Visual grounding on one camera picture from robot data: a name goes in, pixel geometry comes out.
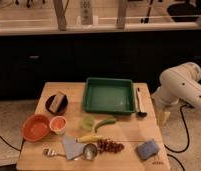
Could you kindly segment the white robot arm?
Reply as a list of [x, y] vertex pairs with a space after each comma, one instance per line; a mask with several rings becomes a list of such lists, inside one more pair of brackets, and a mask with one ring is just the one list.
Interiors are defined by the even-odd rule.
[[164, 70], [159, 77], [160, 86], [151, 95], [157, 123], [165, 124], [170, 116], [169, 107], [183, 100], [201, 112], [201, 68], [186, 62]]

